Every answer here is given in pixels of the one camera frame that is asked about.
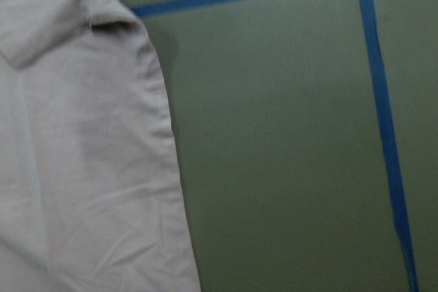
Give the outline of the pink Snoopy t-shirt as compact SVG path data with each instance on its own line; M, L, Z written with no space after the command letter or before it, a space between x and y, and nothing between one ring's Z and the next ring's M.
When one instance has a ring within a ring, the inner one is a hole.
M119 0L1 0L1 290L200 288L142 21Z

